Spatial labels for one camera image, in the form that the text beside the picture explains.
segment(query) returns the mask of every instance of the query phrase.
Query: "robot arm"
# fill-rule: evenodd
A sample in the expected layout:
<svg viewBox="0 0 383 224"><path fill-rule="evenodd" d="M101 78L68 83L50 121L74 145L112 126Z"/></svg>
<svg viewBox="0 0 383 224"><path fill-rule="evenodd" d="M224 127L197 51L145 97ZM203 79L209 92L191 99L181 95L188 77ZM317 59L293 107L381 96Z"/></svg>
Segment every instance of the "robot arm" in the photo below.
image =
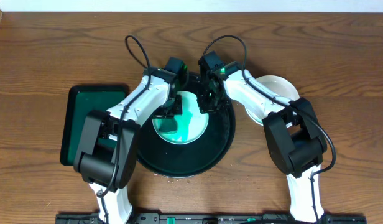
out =
<svg viewBox="0 0 383 224"><path fill-rule="evenodd" d="M124 106L128 106L120 130L122 136L114 185L104 196L104 200L98 198L101 220L109 223L128 221L132 206L128 201L126 185L137 160L139 129L151 116L171 118L182 113L181 97L177 95L177 91L185 79L186 69L181 60L170 58L164 69L150 69L150 83L145 70L138 87L122 102L107 111L93 110L86 117L74 170L81 173L83 180L90 183L90 187L97 193L105 191L110 183L117 149L105 146L100 141L117 141L119 119Z"/></svg>
<svg viewBox="0 0 383 224"><path fill-rule="evenodd" d="M310 174L320 170L322 154L326 151L326 143L321 133L315 127L311 127L310 123L305 123L303 117L287 111L253 89L246 83L237 63L224 65L214 52L210 52L201 58L199 64L201 76L206 80L205 91L199 95L202 112L209 113L213 108L220 108L224 103L228 103L228 97L243 104L258 118L262 118L270 156L275 165L287 175L291 214L297 221L316 222L312 207ZM266 95L285 105L291 104L316 118L311 104L306 99L301 98L294 102L279 96L256 81L247 70L244 73L251 85ZM301 130L290 136L287 128L292 125L300 125ZM320 205L317 175L314 188L316 211L320 218L324 211Z"/></svg>

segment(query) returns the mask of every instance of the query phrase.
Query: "green connector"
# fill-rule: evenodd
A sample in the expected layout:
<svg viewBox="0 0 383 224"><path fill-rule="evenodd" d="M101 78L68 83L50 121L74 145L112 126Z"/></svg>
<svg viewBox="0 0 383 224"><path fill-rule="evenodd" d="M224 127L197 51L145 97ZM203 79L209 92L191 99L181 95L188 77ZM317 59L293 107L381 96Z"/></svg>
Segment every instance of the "green connector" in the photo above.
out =
<svg viewBox="0 0 383 224"><path fill-rule="evenodd" d="M175 224L175 217L168 217L167 224Z"/></svg>

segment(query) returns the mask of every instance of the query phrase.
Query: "wooden table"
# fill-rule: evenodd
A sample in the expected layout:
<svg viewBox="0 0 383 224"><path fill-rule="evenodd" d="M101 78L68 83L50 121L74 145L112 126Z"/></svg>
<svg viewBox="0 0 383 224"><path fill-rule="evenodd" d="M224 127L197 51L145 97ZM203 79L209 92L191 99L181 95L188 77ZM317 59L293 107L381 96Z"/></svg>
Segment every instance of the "wooden table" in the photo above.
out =
<svg viewBox="0 0 383 224"><path fill-rule="evenodd" d="M194 71L215 37L242 37L247 69L291 81L336 145L335 167L320 176L325 210L383 223L383 14L177 13L4 13L0 223L53 223L56 213L98 208L80 174L59 163L67 94L81 83L123 82L133 90L142 69L125 49L127 34L139 38L152 65L174 56ZM235 40L213 49L228 62L243 56ZM172 180L138 164L131 203L177 213L288 211L287 180L269 157L263 128L243 106L234 109L236 135L217 166ZM326 166L331 153L324 157Z"/></svg>

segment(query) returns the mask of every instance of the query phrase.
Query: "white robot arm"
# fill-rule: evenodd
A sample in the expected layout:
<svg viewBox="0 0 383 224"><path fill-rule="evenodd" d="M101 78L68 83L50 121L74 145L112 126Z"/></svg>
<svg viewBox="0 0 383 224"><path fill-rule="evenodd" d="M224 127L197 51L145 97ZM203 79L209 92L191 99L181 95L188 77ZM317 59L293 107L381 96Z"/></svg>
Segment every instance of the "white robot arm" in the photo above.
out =
<svg viewBox="0 0 383 224"><path fill-rule="evenodd" d="M266 88L263 84L256 81L247 70L245 70L244 73L247 78L250 78L250 81L253 85L255 85L255 87L266 92L272 98L274 97L276 100L281 101L286 105L288 105L291 101L291 99L279 96L270 89ZM241 70L229 75L223 83L226 94L232 100L240 102L260 118L265 118L269 115L269 113L279 112L284 108L273 103L270 99L252 89L251 86L246 83L244 77L242 76ZM294 219L298 221L311 223L316 221L315 213L312 207L310 174L318 170L320 170L320 165L312 166L307 169L299 178L295 178L292 174L287 175L288 187L290 189L291 196L290 211ZM320 205L318 175L314 178L316 210L318 216L321 217L324 214L324 210Z"/></svg>
<svg viewBox="0 0 383 224"><path fill-rule="evenodd" d="M118 105L113 106L107 111L110 112L112 118L119 119L124 109L124 105L128 104L136 95L138 95L146 85L148 85L149 77L144 75L141 83L137 88L129 94ZM135 123L142 126L145 121L152 116L157 108L168 102L171 86L163 78L151 76L150 87L143 92L131 105L124 116L124 121L133 120ZM117 137L113 134L109 138L117 141ZM97 183L91 183L90 187L97 194L99 191L105 191L106 188ZM108 192L104 196L105 209L102 205L102 200L97 198L99 205L99 218L101 220L109 219L110 223L127 223L131 213L132 205L129 203L127 187L117 189L115 192Z"/></svg>

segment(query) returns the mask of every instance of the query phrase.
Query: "white wall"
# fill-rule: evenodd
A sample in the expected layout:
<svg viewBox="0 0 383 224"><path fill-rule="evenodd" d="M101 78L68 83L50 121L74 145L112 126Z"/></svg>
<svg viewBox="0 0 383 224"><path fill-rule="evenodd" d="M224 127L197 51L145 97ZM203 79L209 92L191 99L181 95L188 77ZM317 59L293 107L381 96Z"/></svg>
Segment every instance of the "white wall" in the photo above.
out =
<svg viewBox="0 0 383 224"><path fill-rule="evenodd" d="M383 12L383 0L0 0L3 12Z"/></svg>

